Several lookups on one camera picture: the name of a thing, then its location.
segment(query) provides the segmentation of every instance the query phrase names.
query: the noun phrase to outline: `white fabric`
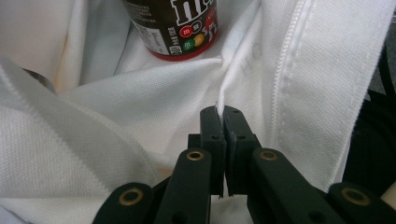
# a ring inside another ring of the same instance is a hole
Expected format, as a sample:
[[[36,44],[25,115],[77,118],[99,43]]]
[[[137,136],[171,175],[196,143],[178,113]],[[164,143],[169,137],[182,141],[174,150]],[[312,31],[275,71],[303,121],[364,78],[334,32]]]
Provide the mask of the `white fabric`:
[[[129,33],[120,1],[0,0],[0,204],[34,223],[90,223],[117,186],[169,173],[214,104],[241,109],[264,147],[326,190],[395,4],[218,0],[213,46],[169,63]],[[245,203],[214,200],[211,221],[251,222]]]

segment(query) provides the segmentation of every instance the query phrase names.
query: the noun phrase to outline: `seam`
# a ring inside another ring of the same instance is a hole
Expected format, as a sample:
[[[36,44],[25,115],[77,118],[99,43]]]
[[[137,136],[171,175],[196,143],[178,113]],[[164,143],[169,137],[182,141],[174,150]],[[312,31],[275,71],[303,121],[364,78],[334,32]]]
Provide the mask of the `seam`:
[[[299,39],[297,50],[295,51],[295,55],[293,57],[293,58],[295,58],[295,60],[292,60],[292,64],[290,66],[290,72],[288,74],[284,75],[285,86],[283,88],[283,90],[284,90],[284,100],[282,102],[283,107],[279,109],[279,114],[281,116],[281,118],[280,118],[281,122],[279,124],[279,126],[280,126],[280,128],[279,128],[280,136],[283,135],[284,129],[285,129],[285,117],[286,117],[286,109],[285,108],[288,106],[288,102],[289,102],[289,98],[290,98],[290,86],[291,86],[291,82],[292,82],[292,78],[293,78],[293,72],[292,71],[293,71],[295,65],[297,64],[297,60],[298,60],[298,57],[300,55],[300,50],[301,50],[301,48],[303,46],[303,43],[302,43],[301,40],[306,37],[306,30],[309,27],[309,24],[310,24],[310,22],[312,20],[312,17],[314,15],[314,10],[315,10],[316,6],[317,6],[317,4],[316,4],[316,2],[314,2],[313,6],[312,6],[312,9],[310,11],[311,13],[310,13],[308,19],[306,20],[306,23],[304,25],[303,31],[301,32],[302,35],[301,35],[301,38]]]
[[[292,45],[292,43],[293,43],[292,40],[298,38],[299,35],[303,34],[306,29],[306,26],[305,26],[305,28],[302,32],[299,33],[296,31],[297,27],[299,25],[304,25],[304,23],[307,23],[307,20],[304,20],[304,18],[302,18],[301,16],[304,12],[306,14],[310,13],[311,5],[312,5],[312,1],[310,1],[310,0],[300,0],[297,2],[296,7],[295,7],[294,12],[291,17],[289,29],[286,33],[286,37],[285,37],[282,49],[280,51],[280,56],[279,56],[278,64],[276,67],[274,91],[273,91],[273,95],[272,95],[272,112],[271,112],[272,122],[271,122],[271,132],[270,132],[270,146],[272,148],[277,148],[276,128],[278,126],[278,119],[279,119],[279,114],[280,114],[279,113],[280,112],[279,104],[278,104],[277,100],[279,98],[279,94],[282,89],[280,86],[281,80],[283,77],[287,77],[287,74],[285,74],[286,67],[288,67],[287,61],[290,62],[290,59],[293,58],[293,56],[294,57],[296,56],[296,55],[292,55],[293,50],[295,49],[295,47],[293,47],[293,45]]]
[[[110,192],[111,190],[108,189],[102,181],[100,181],[100,179],[96,176],[95,172],[93,172],[89,166],[87,166],[73,151],[71,151],[68,147],[68,145],[66,144],[66,142],[62,139],[62,137],[54,130],[52,129],[52,127],[44,121],[44,119],[42,118],[42,116],[40,115],[40,113],[35,109],[34,106],[30,105],[28,103],[28,101],[26,100],[26,97],[24,97],[20,92],[18,92],[18,90],[12,85],[11,80],[6,76],[6,75],[1,75],[0,74],[0,79],[4,80],[5,86],[6,88],[8,88],[8,90],[10,92],[12,92],[13,94],[15,94],[17,96],[17,98],[19,98],[19,100],[25,104],[27,111],[29,112],[29,114],[32,115],[32,118],[34,120],[36,120],[39,125],[43,128],[43,130],[48,133],[49,137],[54,139],[55,142],[57,142],[61,148],[63,148],[65,151],[69,152],[69,154],[76,158],[78,163],[80,164],[81,167],[85,168],[94,178],[94,180],[97,182],[97,184],[99,185],[99,188],[101,189],[101,191],[103,192]]]

